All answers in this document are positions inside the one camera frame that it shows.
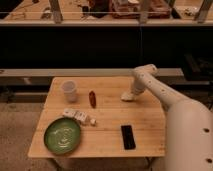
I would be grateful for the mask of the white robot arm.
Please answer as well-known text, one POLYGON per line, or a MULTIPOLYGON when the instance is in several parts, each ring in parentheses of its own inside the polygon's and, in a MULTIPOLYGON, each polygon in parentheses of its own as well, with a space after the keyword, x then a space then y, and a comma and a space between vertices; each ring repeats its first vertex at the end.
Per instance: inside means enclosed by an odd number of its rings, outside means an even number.
POLYGON ((213 171, 213 113, 155 78, 153 64, 133 69, 131 92, 148 89, 162 104, 166 115, 165 170, 213 171))

